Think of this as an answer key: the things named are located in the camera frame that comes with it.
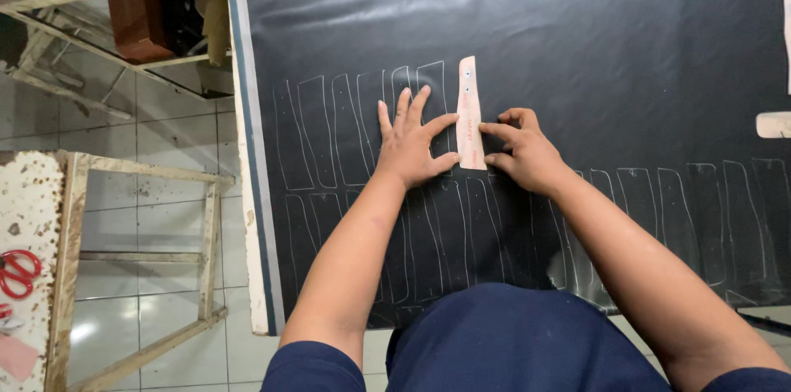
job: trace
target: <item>hand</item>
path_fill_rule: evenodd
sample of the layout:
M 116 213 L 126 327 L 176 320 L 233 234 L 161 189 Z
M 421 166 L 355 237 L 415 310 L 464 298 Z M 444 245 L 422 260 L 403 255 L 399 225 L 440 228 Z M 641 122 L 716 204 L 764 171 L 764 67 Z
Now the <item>hand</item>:
M 390 125 L 388 106 L 379 101 L 379 126 L 382 131 L 382 151 L 374 175 L 390 175 L 403 183 L 405 189 L 420 185 L 427 179 L 449 170 L 461 160 L 459 153 L 442 154 L 431 158 L 429 144 L 450 124 L 459 119 L 455 113 L 443 114 L 425 125 L 420 125 L 423 106 L 431 88 L 422 87 L 409 105 L 411 91 L 404 88 L 395 109 L 395 121 Z
M 508 173 L 522 188 L 550 197 L 569 175 L 575 175 L 541 133 L 533 110 L 511 108 L 500 114 L 498 120 L 500 123 L 480 124 L 480 130 L 503 139 L 503 150 L 511 154 L 489 154 L 484 162 Z M 519 129 L 509 124 L 515 121 L 519 122 Z

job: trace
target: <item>navy blue shirt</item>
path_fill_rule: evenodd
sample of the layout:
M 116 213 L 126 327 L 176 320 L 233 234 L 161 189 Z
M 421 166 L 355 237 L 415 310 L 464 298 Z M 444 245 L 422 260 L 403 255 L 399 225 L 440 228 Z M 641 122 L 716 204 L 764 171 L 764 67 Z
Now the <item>navy blue shirt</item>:
M 488 284 L 430 306 L 388 350 L 388 390 L 662 390 L 671 388 L 609 319 L 566 292 Z M 263 390 L 365 390 L 340 350 L 299 341 L 274 354 Z M 791 390 L 791 375 L 746 368 L 704 392 Z

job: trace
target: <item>rusty metal surface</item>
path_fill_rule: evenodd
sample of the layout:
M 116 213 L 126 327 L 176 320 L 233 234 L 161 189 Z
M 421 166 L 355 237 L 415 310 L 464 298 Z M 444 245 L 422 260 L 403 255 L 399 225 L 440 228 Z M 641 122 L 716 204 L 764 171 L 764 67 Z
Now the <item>rusty metal surface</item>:
M 57 152 L 0 152 L 0 252 L 32 251 L 42 263 L 33 293 L 15 300 L 0 292 L 24 324 L 10 332 L 39 352 L 33 373 L 23 382 L 0 369 L 0 390 L 42 391 L 50 339 L 54 267 L 63 209 L 63 155 Z

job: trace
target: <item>person's left hand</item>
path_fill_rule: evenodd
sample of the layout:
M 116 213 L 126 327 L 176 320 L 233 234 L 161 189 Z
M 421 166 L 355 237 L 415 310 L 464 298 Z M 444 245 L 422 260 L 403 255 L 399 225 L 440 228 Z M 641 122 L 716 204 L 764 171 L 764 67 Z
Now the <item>person's left hand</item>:
M 431 94 L 424 86 L 409 104 L 411 91 L 404 88 L 395 110 L 395 121 L 390 125 L 388 106 L 379 101 L 379 126 L 382 132 L 382 151 L 374 175 L 389 175 L 403 183 L 405 189 L 449 170 L 460 162 L 459 153 L 450 152 L 432 159 L 431 139 L 459 119 L 456 113 L 443 114 L 425 125 L 420 125 L 423 105 Z

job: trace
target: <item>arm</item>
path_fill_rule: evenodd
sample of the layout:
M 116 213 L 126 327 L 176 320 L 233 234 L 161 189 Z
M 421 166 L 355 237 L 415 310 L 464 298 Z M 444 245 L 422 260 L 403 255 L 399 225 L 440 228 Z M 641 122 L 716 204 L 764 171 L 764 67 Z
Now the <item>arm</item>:
M 319 341 L 338 348 L 362 368 L 362 336 L 403 198 L 411 187 L 459 161 L 458 153 L 431 159 L 431 139 L 458 115 L 445 114 L 421 126 L 430 92 L 424 86 L 409 105 L 410 91 L 405 89 L 392 125 L 387 105 L 379 102 L 382 150 L 377 169 L 313 261 L 283 329 L 281 347 Z
M 510 109 L 499 121 L 480 129 L 505 140 L 513 153 L 490 154 L 486 162 L 559 205 L 618 309 L 656 353 L 671 383 L 698 391 L 740 367 L 789 371 L 687 265 L 563 163 L 532 110 Z

